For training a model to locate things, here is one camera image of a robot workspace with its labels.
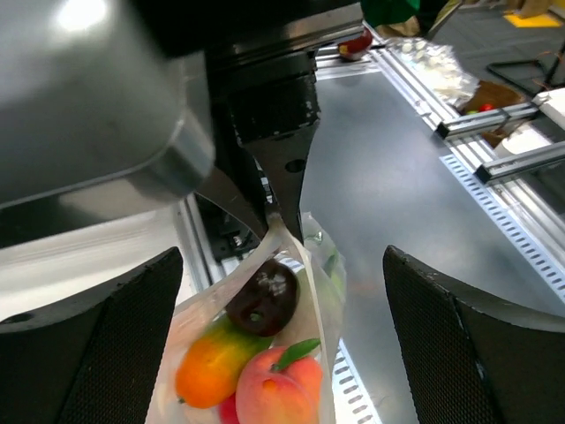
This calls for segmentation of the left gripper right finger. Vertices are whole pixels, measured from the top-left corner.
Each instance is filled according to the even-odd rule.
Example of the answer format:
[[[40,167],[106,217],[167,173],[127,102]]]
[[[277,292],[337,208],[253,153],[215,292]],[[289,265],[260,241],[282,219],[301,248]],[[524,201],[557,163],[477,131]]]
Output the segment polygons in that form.
[[[441,273],[395,246],[386,295],[421,423],[562,423],[564,320]]]

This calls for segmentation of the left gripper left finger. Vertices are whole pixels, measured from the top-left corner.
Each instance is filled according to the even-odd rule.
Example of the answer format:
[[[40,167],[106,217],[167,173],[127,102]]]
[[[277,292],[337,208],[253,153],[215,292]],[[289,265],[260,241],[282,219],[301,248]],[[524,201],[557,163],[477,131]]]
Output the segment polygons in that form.
[[[121,276],[1,322],[3,423],[143,423],[183,257],[172,247]]]

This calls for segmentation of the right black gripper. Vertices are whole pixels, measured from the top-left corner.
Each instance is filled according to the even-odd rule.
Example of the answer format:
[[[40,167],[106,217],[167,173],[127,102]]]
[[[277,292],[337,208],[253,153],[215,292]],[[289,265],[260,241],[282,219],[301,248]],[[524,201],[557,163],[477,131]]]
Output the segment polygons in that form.
[[[134,1],[143,46],[162,60],[197,57],[207,78],[207,95],[198,95],[198,117],[190,121],[190,144],[204,142],[210,127],[207,101],[230,95],[266,93],[313,72],[313,52],[338,37],[356,33],[358,1]],[[303,239],[300,198],[305,167],[319,125],[286,132],[256,125],[240,127],[240,143],[261,167],[290,233]],[[213,166],[197,194],[236,218],[259,239],[267,233],[260,211],[223,170]]]

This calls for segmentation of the green orange mango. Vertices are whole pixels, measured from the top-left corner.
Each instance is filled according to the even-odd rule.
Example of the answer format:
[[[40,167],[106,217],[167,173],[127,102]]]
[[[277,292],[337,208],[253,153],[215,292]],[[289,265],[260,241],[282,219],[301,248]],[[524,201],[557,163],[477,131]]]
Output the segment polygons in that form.
[[[235,393],[246,364],[272,342],[272,337],[248,333],[221,316],[184,355],[175,375],[177,397],[198,409],[219,405]]]

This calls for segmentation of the green leafy vegetable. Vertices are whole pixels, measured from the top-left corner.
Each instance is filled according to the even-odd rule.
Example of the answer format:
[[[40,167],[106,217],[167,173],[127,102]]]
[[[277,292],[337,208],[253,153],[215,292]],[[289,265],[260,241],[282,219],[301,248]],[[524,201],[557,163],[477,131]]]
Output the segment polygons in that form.
[[[339,298],[341,304],[344,305],[347,292],[345,260],[334,240],[321,227],[311,212],[305,212],[301,218],[305,249],[310,252],[314,261],[332,282],[335,295]]]

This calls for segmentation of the dark purple fruit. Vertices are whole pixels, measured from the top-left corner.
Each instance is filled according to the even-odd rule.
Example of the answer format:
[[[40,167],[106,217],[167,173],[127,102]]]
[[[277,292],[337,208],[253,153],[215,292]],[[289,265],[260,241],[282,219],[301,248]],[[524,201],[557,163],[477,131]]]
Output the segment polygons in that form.
[[[228,303],[225,312],[240,329],[259,337],[273,337],[295,314],[299,294],[299,282],[292,270],[269,259]]]

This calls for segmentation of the red tomato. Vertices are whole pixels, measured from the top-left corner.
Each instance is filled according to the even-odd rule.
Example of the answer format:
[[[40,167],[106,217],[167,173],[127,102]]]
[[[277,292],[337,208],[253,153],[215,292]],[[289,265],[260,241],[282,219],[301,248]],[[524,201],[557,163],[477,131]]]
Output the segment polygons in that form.
[[[221,424],[239,424],[235,394],[218,405],[218,415]]]

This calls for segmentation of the clear zip top bag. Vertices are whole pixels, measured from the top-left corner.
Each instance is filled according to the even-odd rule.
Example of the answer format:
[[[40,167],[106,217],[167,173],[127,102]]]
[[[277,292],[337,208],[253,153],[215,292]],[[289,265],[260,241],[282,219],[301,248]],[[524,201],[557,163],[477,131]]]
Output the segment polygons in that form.
[[[176,307],[147,422],[335,422],[346,273],[312,214],[302,231],[271,216],[246,259]]]

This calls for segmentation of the orange peach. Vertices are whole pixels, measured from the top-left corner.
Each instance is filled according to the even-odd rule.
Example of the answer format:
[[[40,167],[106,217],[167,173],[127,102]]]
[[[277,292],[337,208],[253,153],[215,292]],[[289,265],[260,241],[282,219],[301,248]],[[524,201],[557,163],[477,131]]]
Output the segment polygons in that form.
[[[241,423],[316,423],[323,371],[313,357],[318,338],[257,354],[239,377],[236,413]]]

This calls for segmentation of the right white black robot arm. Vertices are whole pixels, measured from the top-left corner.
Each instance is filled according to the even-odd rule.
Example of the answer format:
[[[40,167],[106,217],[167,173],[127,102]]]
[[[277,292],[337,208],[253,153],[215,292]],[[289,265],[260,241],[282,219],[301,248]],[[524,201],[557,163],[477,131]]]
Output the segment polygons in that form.
[[[2,246],[191,193],[300,237],[315,56],[361,28],[356,1],[2,2]]]

